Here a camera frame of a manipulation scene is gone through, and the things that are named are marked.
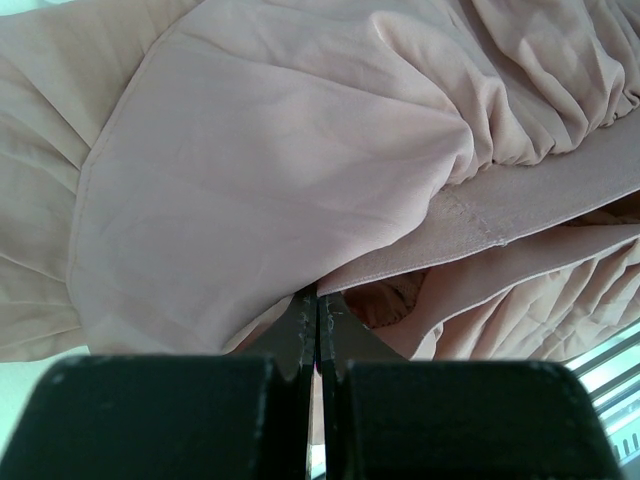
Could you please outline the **pink garment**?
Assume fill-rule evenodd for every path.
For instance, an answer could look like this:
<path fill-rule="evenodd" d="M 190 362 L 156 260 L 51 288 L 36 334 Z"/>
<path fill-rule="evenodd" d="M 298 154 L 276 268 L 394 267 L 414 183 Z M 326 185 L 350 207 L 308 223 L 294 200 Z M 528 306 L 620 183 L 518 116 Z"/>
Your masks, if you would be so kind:
<path fill-rule="evenodd" d="M 74 1 L 1 20 L 1 358 L 220 355 L 307 285 L 411 360 L 639 317 L 635 1 Z"/>

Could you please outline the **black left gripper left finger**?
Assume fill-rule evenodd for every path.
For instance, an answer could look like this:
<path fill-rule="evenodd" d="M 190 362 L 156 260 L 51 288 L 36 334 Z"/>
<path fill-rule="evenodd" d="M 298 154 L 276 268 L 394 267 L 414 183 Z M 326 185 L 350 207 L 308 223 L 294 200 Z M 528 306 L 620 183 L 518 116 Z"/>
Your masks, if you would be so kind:
<path fill-rule="evenodd" d="M 19 422 L 23 479 L 306 479 L 317 298 L 224 356 L 71 356 Z"/>

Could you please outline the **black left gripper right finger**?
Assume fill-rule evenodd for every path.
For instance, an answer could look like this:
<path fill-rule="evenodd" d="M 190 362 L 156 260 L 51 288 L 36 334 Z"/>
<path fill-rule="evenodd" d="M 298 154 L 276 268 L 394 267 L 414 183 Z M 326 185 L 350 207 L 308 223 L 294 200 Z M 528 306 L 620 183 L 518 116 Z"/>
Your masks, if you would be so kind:
<path fill-rule="evenodd" d="M 408 361 L 317 304 L 330 479 L 619 479 L 578 378 L 546 361 Z"/>

